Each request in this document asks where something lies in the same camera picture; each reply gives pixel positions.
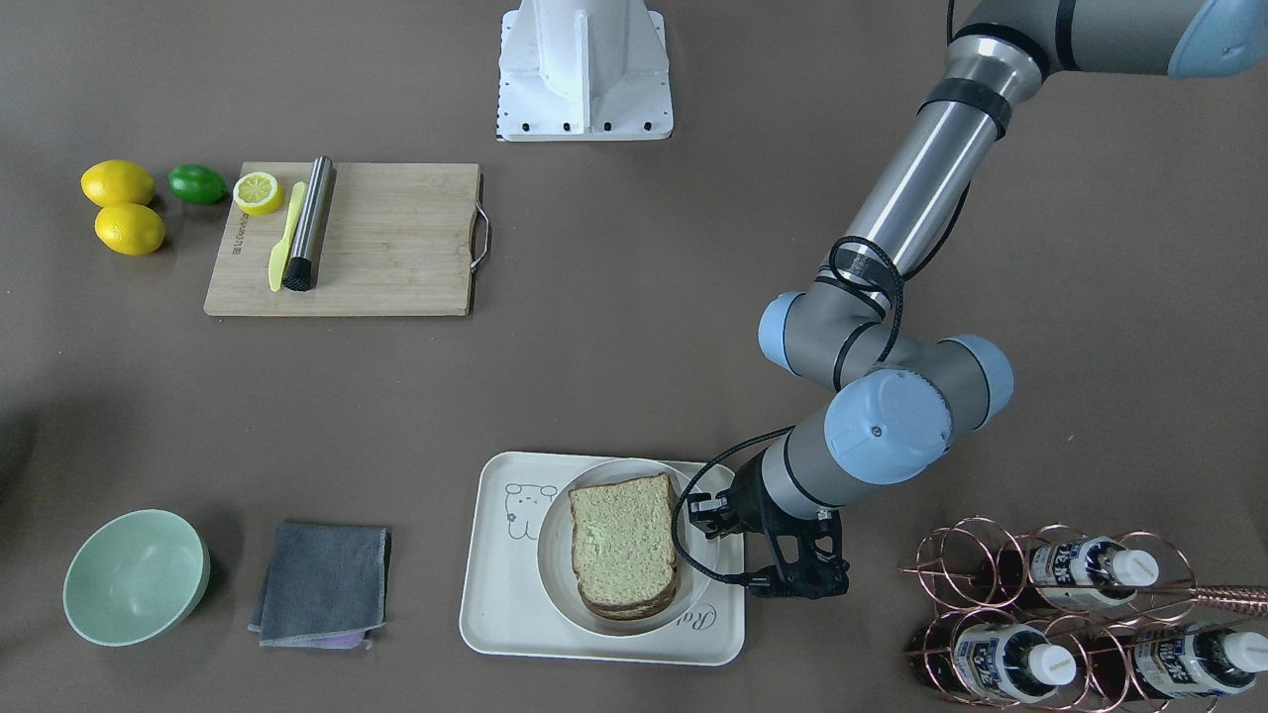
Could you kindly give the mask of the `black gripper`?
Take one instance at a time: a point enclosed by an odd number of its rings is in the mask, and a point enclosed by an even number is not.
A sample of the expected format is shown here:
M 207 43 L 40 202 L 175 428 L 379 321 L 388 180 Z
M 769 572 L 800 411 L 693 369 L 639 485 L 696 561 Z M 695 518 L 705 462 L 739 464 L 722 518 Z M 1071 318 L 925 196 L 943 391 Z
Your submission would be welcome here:
M 735 473 L 729 487 L 719 496 L 690 495 L 686 502 L 689 521 L 708 539 L 744 533 L 792 535 L 792 519 L 773 502 L 765 483 L 765 459 L 761 450 Z

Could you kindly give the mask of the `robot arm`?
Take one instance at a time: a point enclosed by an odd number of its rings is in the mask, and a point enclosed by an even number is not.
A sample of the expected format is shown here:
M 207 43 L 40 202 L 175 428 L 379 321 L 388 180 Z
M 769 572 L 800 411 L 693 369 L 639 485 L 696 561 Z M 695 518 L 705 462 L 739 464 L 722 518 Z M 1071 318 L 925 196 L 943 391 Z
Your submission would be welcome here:
M 948 33 L 945 75 L 805 292 L 758 325 L 770 362 L 832 389 L 831 402 L 716 494 L 683 491 L 678 515 L 710 538 L 812 542 L 839 510 L 923 473 L 978 433 L 1014 389 L 984 337 L 903 337 L 907 280 L 937 252 L 1011 115 L 1051 75 L 1227 77 L 1265 57 L 1263 1 L 983 1 Z

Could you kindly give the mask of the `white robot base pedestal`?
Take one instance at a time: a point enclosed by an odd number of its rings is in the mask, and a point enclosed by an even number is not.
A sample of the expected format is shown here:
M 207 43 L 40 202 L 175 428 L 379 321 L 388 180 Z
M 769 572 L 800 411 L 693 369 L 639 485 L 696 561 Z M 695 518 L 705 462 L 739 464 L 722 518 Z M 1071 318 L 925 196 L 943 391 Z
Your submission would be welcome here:
M 664 19 L 643 1 L 522 1 L 503 13 L 495 136 L 631 142 L 675 131 Z

